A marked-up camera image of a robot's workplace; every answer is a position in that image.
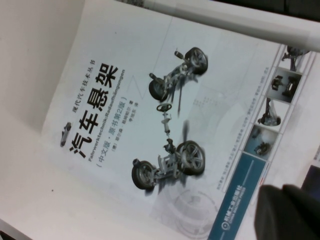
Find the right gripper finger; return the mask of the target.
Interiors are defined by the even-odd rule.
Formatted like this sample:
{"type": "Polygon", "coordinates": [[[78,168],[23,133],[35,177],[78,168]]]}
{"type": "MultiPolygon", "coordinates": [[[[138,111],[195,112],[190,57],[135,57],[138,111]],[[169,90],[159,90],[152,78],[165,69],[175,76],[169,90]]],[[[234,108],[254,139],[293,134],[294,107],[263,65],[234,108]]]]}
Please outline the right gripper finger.
{"type": "Polygon", "coordinates": [[[263,185],[253,225],[258,240],[318,240],[320,202],[292,184],[263,185]]]}

